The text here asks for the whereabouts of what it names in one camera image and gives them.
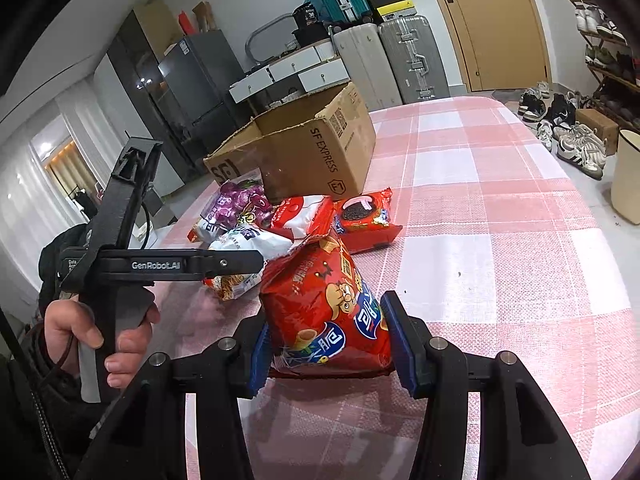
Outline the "person's left hand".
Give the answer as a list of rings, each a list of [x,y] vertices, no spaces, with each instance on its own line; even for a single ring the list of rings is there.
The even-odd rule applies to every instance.
[[[146,311],[143,321],[133,330],[124,330],[117,337],[116,351],[104,361],[107,383],[124,390],[137,374],[152,340],[153,325],[160,322],[160,311],[155,304]],[[43,337],[47,354],[52,362],[61,363],[64,372],[79,374],[78,342],[99,349],[104,338],[83,304],[75,299],[52,301],[43,321]]]

